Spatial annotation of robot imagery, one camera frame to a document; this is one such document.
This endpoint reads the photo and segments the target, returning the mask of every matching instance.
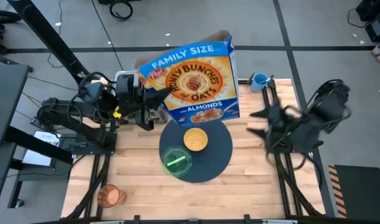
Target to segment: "wooden table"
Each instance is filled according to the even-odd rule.
[[[276,79],[276,84],[281,104],[297,105],[291,80]],[[120,127],[107,184],[124,190],[127,200],[104,209],[102,220],[133,220],[134,215],[142,220],[243,219],[244,214],[251,218],[284,218],[277,171],[266,162],[263,140],[246,131],[267,128],[265,119],[249,117],[249,113],[264,108],[262,93],[252,93],[250,86],[240,85],[239,107],[240,119],[224,121],[234,146],[228,167],[217,178],[200,184],[183,182],[163,170],[159,138],[164,125],[156,125],[153,131],[131,124]],[[62,217],[73,211],[88,190],[93,159],[86,156],[72,169]],[[301,156],[292,155],[294,166],[301,160]],[[307,199],[324,213],[313,165],[306,162],[295,176]],[[289,198],[294,214],[290,192]],[[95,215],[96,206],[94,200],[91,215]]]

